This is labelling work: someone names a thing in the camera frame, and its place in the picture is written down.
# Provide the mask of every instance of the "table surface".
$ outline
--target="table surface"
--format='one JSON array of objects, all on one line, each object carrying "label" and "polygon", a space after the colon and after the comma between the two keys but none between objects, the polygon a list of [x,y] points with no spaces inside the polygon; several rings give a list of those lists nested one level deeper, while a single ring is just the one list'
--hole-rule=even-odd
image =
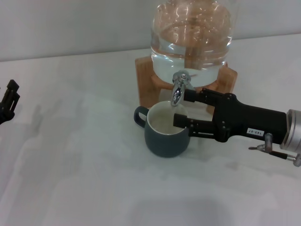
[{"label": "table surface", "polygon": [[[300,42],[234,41],[227,60],[238,99],[300,110]],[[0,94],[15,79],[21,95],[0,126],[0,225],[300,225],[301,169],[248,150],[260,141],[194,138],[174,159],[148,151],[133,113],[135,59],[149,52],[0,63]]]}]

